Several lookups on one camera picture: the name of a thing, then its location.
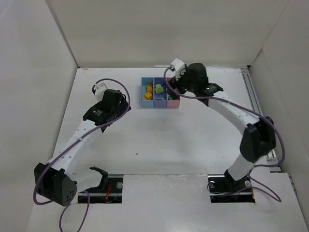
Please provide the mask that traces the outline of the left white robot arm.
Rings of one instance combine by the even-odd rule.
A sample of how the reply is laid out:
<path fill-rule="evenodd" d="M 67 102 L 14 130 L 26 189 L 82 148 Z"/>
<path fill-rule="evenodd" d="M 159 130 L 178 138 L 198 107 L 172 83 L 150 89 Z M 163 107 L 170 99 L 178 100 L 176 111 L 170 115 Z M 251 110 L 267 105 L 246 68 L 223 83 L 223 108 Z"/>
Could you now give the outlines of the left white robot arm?
<path fill-rule="evenodd" d="M 60 153 L 46 164 L 38 163 L 35 167 L 33 201 L 36 205 L 43 204 L 37 200 L 37 195 L 47 198 L 46 204 L 55 202 L 68 206 L 80 192 L 107 188 L 107 171 L 92 166 L 78 174 L 76 168 L 91 144 L 130 109 L 129 93 L 113 89 L 104 91 L 101 100 L 83 115 L 79 127 Z"/>

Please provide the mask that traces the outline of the small yellow lego brick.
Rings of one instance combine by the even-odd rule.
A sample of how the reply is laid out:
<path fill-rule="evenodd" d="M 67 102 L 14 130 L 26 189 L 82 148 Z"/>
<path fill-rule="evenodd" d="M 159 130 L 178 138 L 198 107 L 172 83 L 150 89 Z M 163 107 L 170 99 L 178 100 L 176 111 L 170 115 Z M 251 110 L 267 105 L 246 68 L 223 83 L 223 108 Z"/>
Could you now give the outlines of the small yellow lego brick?
<path fill-rule="evenodd" d="M 151 92 L 146 92 L 143 96 L 144 101 L 150 101 L 153 99 L 153 94 Z"/>

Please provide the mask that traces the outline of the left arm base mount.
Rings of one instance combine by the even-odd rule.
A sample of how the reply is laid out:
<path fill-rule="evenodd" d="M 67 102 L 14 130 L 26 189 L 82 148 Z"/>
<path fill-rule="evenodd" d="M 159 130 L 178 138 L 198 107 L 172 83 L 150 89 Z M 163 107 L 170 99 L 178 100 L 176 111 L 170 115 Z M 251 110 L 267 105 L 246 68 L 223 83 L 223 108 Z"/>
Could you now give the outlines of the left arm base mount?
<path fill-rule="evenodd" d="M 122 174 L 108 174 L 98 167 L 90 167 L 74 178 L 77 182 L 75 203 L 114 204 L 122 202 L 123 180 Z"/>

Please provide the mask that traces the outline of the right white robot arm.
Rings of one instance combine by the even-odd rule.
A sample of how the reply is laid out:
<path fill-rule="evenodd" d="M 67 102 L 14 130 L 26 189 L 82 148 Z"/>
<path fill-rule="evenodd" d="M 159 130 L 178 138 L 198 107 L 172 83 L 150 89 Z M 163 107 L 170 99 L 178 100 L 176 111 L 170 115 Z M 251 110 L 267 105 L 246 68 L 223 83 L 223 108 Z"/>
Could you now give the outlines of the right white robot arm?
<path fill-rule="evenodd" d="M 171 97 L 186 98 L 186 92 L 193 93 L 192 99 L 218 112 L 240 132 L 239 155 L 223 178 L 224 192 L 235 191 L 257 161 L 276 147 L 272 119 L 234 103 L 221 86 L 209 82 L 206 68 L 201 63 L 186 65 L 175 59 L 168 69 L 174 72 L 166 82 Z"/>

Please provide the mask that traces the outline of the yellow arch lego brick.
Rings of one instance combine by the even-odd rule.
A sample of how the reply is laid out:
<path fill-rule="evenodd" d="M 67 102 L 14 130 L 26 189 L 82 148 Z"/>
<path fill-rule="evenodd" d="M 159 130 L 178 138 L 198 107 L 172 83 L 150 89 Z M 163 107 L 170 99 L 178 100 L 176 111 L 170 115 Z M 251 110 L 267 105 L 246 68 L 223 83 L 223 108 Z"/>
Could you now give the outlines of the yellow arch lego brick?
<path fill-rule="evenodd" d="M 152 85 L 146 85 L 146 89 L 147 89 L 147 92 L 149 93 L 153 93 L 153 86 Z"/>

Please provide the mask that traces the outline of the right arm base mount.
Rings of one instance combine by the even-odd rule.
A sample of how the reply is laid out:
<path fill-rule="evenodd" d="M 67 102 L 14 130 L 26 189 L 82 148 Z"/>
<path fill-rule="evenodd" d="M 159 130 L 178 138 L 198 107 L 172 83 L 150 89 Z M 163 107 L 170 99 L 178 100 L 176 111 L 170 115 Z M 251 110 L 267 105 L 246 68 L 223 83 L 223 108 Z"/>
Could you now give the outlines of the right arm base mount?
<path fill-rule="evenodd" d="M 211 203 L 255 203 L 251 180 L 246 175 L 238 181 L 225 171 L 208 175 L 207 189 Z"/>

